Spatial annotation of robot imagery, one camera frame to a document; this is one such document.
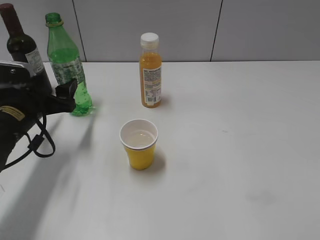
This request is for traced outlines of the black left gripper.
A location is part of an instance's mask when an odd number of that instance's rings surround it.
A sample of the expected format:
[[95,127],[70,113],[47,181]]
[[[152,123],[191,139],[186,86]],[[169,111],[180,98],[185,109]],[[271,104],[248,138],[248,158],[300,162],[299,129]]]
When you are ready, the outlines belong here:
[[[71,113],[76,108],[74,99],[78,82],[75,78],[58,85],[55,95],[44,94],[29,88],[34,84],[35,72],[32,66],[20,61],[0,62],[0,170],[6,170],[19,163],[30,153],[48,158],[53,153],[43,154],[38,148],[44,139],[54,147],[48,133],[47,114]],[[7,163],[17,142],[26,136],[28,150],[16,160]]]

